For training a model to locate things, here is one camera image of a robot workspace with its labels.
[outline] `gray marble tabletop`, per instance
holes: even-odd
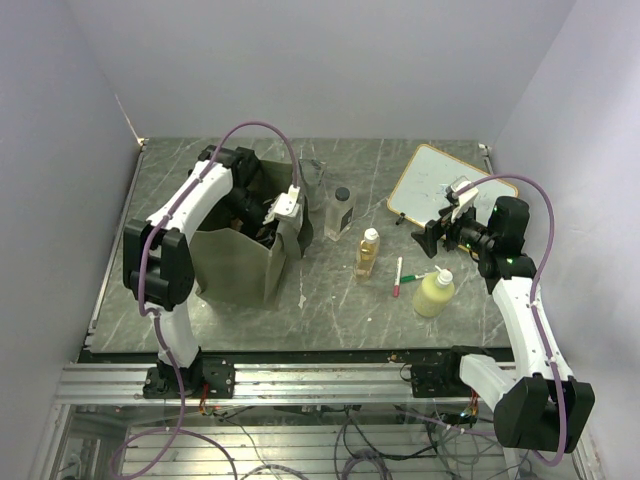
[[[143,153],[126,218],[145,219],[162,206],[187,178],[196,157],[213,138],[153,138]],[[227,303],[209,305],[193,294],[188,300],[193,330],[203,350],[331,350],[357,348],[449,347],[455,344],[508,346],[507,332],[476,265],[462,251],[430,260],[411,239],[417,227],[396,226],[386,202],[407,162],[428,143],[485,169],[476,142],[392,139],[295,139],[302,158],[327,163],[325,190],[348,186],[357,194],[355,221],[339,242],[323,236],[323,210],[312,215],[315,237],[304,258],[285,268],[277,311]],[[231,139],[258,158],[289,161],[275,139]],[[371,279],[352,277],[355,248],[364,229],[380,232],[381,249]],[[416,314],[411,298],[418,282],[402,285],[392,297],[396,259],[404,257],[403,274],[434,271],[454,274],[456,295],[444,312],[426,319]],[[141,318],[130,291],[122,285],[122,253],[107,273],[106,293],[94,322],[93,352],[157,351],[151,322]]]

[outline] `whiteboard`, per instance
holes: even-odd
[[[407,220],[424,227],[429,220],[440,218],[438,210],[449,206],[445,190],[462,176],[473,182],[488,174],[431,145],[420,145],[393,189],[387,208],[398,215],[404,213]],[[502,180],[483,183],[478,190],[476,219],[484,225],[498,197],[518,196],[518,189]]]

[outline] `black cap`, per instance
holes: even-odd
[[[340,202],[346,202],[349,200],[351,196],[351,192],[347,187],[338,187],[336,188],[336,199]]]

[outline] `gray wall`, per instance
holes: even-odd
[[[68,3],[141,136],[490,143],[574,0]]]
[[[500,172],[549,192],[557,238],[542,276],[545,310],[579,379],[611,479],[637,478],[640,420],[638,181],[640,4],[578,2],[496,145]],[[547,215],[533,200],[526,248],[539,254]]]
[[[82,344],[137,143],[63,0],[0,15],[0,476],[27,477]]]

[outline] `bottle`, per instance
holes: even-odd
[[[413,296],[413,308],[423,317],[439,315],[455,293],[453,274],[449,270],[436,268],[437,272],[424,277]]]
[[[365,282],[371,276],[373,264],[376,263],[380,247],[380,235],[375,228],[367,228],[356,251],[354,274],[357,282]]]
[[[334,242],[337,242],[351,228],[355,205],[356,197],[348,188],[336,188],[334,198],[327,205],[324,219],[324,234]]]

